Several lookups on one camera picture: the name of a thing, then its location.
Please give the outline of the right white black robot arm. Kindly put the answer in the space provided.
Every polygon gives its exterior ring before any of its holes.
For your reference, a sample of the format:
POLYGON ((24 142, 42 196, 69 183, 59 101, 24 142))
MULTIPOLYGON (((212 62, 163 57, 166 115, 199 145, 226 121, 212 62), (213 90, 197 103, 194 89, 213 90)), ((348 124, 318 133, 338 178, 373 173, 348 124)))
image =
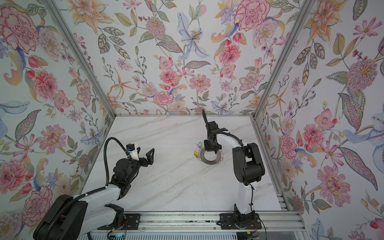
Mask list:
POLYGON ((220 128, 215 121, 209 122, 207 118, 204 121, 207 130, 205 151, 218 154, 226 148, 232 152, 234 174, 240 183, 233 216, 240 221, 252 219, 256 214, 253 210, 253 184, 260 182, 266 173, 259 147, 256 143, 244 143, 226 128, 220 128))

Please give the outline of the aluminium corner post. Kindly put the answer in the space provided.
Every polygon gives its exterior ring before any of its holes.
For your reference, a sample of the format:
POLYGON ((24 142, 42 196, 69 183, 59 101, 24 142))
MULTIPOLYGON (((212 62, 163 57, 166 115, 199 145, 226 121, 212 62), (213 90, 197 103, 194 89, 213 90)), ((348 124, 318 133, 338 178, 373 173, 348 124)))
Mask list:
POLYGON ((79 66, 85 72, 86 76, 88 77, 88 80, 90 81, 91 85, 94 87, 96 94, 98 95, 100 101, 102 102, 105 111, 111 116, 113 121, 117 115, 113 110, 110 102, 108 101, 105 93, 103 92, 102 87, 99 81, 97 80, 97 77, 95 76, 93 70, 91 69, 88 61, 83 55, 82 48, 78 45, 72 31, 70 30, 64 17, 60 13, 58 6, 54 3, 54 1, 43 0, 42 2, 46 7, 47 11, 52 16, 52 19, 55 22, 55 24, 58 25, 57 26, 58 30, 62 33, 63 38, 66 40, 69 47, 73 51, 79 66))
POLYGON ((277 63, 275 64, 275 67, 272 71, 272 74, 271 74, 269 80, 265 84, 263 84, 264 89, 262 89, 262 91, 261 91, 262 94, 261 94, 261 99, 260 99, 259 105, 257 106, 257 108, 255 109, 255 111, 253 113, 253 120, 254 121, 256 121, 257 118, 262 114, 263 108, 267 102, 269 94, 272 91, 272 88, 273 88, 281 70, 285 66, 290 52, 294 48, 294 44, 295 44, 295 42, 296 42, 296 40, 300 34, 300 31, 302 30, 302 28, 304 26, 304 22, 307 19, 312 6, 314 4, 312 1, 302 1, 302 3, 303 3, 303 5, 300 8, 300 10, 298 11, 297 19, 295 20, 293 27, 290 31, 291 34, 288 37, 281 54, 277 58, 277 63))

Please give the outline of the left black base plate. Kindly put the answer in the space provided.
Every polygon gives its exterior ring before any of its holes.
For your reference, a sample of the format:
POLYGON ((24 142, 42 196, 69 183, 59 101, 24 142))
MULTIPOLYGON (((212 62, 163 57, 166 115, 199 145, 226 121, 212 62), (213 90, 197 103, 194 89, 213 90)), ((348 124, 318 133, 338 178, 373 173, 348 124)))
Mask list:
POLYGON ((118 215, 111 224, 97 228, 97 230, 138 230, 140 218, 141 214, 118 215))

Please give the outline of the left aluminium corner post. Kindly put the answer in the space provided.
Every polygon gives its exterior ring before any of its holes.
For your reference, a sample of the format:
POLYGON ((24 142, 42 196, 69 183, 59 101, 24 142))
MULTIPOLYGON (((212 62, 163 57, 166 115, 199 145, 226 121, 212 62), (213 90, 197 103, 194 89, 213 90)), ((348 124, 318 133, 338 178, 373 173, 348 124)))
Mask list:
POLYGON ((85 72, 86 76, 88 77, 88 80, 90 81, 91 85, 94 87, 96 94, 98 95, 100 101, 102 102, 105 111, 111 116, 113 121, 117 115, 113 110, 110 102, 108 101, 105 93, 103 92, 102 87, 99 81, 97 80, 97 77, 95 76, 93 70, 91 69, 88 61, 83 55, 82 48, 78 45, 72 31, 70 30, 64 17, 60 13, 58 6, 54 3, 54 1, 43 0, 42 2, 46 7, 47 11, 52 16, 52 19, 55 22, 55 24, 58 25, 57 26, 58 30, 62 33, 63 38, 66 40, 69 47, 73 51, 79 66, 85 72))

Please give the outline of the right aluminium corner post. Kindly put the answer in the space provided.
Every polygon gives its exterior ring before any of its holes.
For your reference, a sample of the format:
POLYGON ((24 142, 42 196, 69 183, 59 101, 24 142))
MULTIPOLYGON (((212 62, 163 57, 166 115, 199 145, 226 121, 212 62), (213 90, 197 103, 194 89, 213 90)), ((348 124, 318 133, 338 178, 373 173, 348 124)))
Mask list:
POLYGON ((312 1, 302 1, 302 3, 303 3, 303 5, 300 8, 300 10, 298 11, 297 19, 295 20, 293 27, 290 31, 291 34, 288 37, 281 54, 277 58, 277 63, 275 64, 275 67, 272 71, 272 74, 271 74, 269 80, 265 84, 263 84, 264 89, 262 89, 262 91, 261 91, 262 94, 261 94, 261 99, 260 99, 259 105, 257 106, 257 108, 255 109, 255 111, 253 113, 253 120, 254 121, 256 121, 257 118, 262 114, 263 108, 267 102, 269 94, 272 91, 272 88, 273 88, 281 70, 285 66, 290 52, 294 48, 294 44, 295 44, 295 42, 296 42, 296 40, 300 34, 300 31, 302 30, 302 28, 304 26, 304 22, 307 19, 312 6, 314 4, 312 1))

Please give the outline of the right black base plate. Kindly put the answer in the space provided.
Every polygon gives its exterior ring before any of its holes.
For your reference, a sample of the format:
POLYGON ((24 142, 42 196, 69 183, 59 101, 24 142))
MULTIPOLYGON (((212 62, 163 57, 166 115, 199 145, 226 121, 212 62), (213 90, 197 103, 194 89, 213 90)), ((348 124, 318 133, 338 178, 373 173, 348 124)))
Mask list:
POLYGON ((220 214, 220 219, 216 222, 222 230, 261 230, 262 223, 256 213, 249 214, 220 214))

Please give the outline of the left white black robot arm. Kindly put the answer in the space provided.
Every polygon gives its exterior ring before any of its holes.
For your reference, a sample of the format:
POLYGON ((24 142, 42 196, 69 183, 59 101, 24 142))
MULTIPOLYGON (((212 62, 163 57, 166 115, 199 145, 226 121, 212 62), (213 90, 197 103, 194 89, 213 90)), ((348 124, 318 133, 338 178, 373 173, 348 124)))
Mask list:
POLYGON ((50 207, 34 231, 35 240, 76 240, 101 227, 119 228, 126 219, 124 208, 114 202, 125 197, 138 176, 141 167, 154 163, 155 150, 144 158, 129 152, 114 167, 114 174, 107 186, 76 197, 61 195, 50 207))

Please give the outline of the aluminium mounting rail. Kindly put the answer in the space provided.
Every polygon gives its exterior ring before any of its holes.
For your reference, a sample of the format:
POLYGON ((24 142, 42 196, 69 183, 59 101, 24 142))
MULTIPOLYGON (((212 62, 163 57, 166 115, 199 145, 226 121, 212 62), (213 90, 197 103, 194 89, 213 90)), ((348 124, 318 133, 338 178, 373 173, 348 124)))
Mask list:
MULTIPOLYGON (((139 212, 140 220, 136 229, 122 228, 116 232, 247 232, 254 231, 252 223, 248 227, 232 226, 224 230, 221 227, 221 212, 139 212)), ((305 224, 296 212, 267 211, 258 212, 262 226, 259 233, 304 232, 305 224)))

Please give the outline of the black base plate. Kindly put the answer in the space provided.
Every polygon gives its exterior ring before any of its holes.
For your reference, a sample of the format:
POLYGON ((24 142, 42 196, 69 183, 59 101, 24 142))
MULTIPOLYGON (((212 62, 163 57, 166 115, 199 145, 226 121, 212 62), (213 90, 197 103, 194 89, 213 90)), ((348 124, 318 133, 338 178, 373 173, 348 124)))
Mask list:
POLYGON ((220 219, 216 222, 222 230, 261 230, 262 223, 256 213, 249 214, 220 214, 220 219))
POLYGON ((138 230, 140 218, 141 214, 118 215, 111 224, 97 228, 97 230, 138 230))

